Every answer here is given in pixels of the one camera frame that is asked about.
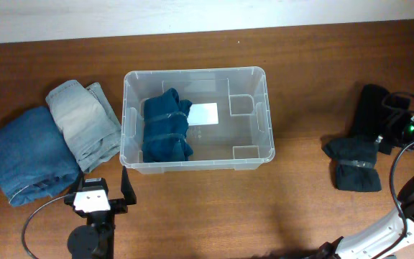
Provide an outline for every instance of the black clothing item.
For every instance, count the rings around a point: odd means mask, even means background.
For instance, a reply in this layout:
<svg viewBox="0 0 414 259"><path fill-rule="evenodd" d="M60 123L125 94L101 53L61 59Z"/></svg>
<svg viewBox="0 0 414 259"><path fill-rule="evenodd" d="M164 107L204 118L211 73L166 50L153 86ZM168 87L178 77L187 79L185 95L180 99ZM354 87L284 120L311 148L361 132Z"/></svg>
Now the black clothing item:
<svg viewBox="0 0 414 259"><path fill-rule="evenodd" d="M337 189L359 192L381 191L380 177L373 169L377 162L376 144L359 138L338 138L330 141L322 150L328 157L338 161Z"/></svg>
<svg viewBox="0 0 414 259"><path fill-rule="evenodd" d="M389 91L381 86L368 84L362 89L359 103L357 104L354 123L349 130L348 137L364 136L366 141L374 142L378 135L383 136L383 141L379 144L381 153L390 155L396 139L400 139L402 131L410 122L410 114L402 114L389 127L387 123L398 115L397 112L391 111L381 105L381 101L389 94ZM399 96L389 98L386 104L408 109L410 100Z"/></svg>

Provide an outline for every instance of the dark teal clothing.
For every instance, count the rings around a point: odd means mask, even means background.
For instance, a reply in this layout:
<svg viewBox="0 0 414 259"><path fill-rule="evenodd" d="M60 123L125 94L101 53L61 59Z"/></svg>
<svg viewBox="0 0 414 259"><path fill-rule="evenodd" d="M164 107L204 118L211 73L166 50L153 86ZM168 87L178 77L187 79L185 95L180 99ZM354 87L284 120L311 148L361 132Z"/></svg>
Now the dark teal clothing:
<svg viewBox="0 0 414 259"><path fill-rule="evenodd" d="M193 150L186 142L192 103L170 88L144 103L143 162L188 161Z"/></svg>

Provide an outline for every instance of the folded jeans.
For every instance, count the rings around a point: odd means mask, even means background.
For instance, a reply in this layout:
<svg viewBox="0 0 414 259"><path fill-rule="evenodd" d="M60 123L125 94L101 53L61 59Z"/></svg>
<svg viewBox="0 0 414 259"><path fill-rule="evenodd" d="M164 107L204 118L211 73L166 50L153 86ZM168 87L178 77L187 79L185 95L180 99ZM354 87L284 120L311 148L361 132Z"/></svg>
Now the folded jeans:
<svg viewBox="0 0 414 259"><path fill-rule="evenodd" d="M121 125L100 84L66 81L46 97L59 130L84 173L119 152Z"/></svg>
<svg viewBox="0 0 414 259"><path fill-rule="evenodd" d="M0 129L0 187L12 206L58 195L80 171L47 107Z"/></svg>

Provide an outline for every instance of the white paper card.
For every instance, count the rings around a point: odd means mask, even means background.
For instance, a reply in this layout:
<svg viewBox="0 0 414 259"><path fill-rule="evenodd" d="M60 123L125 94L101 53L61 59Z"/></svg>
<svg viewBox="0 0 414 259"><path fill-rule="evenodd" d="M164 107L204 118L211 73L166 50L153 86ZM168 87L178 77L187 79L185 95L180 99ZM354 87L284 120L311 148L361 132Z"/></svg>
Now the white paper card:
<svg viewBox="0 0 414 259"><path fill-rule="evenodd" d="M193 104L188 115L188 125L210 125L219 123L219 111L216 103Z"/></svg>

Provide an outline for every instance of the denim fabric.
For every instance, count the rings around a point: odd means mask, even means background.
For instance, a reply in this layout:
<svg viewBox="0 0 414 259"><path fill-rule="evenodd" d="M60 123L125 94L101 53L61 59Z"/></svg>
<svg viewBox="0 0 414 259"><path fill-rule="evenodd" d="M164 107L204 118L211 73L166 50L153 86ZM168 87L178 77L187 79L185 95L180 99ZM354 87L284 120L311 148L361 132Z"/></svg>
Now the denim fabric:
<svg viewBox="0 0 414 259"><path fill-rule="evenodd" d="M192 103L170 88L144 102L143 162L188 161L193 150L186 142Z"/></svg>
<svg viewBox="0 0 414 259"><path fill-rule="evenodd" d="M100 84L66 81L46 97L55 123L81 170L90 173L119 152L121 125Z"/></svg>
<svg viewBox="0 0 414 259"><path fill-rule="evenodd" d="M12 206L59 194L80 171L47 107L0 129L0 187Z"/></svg>

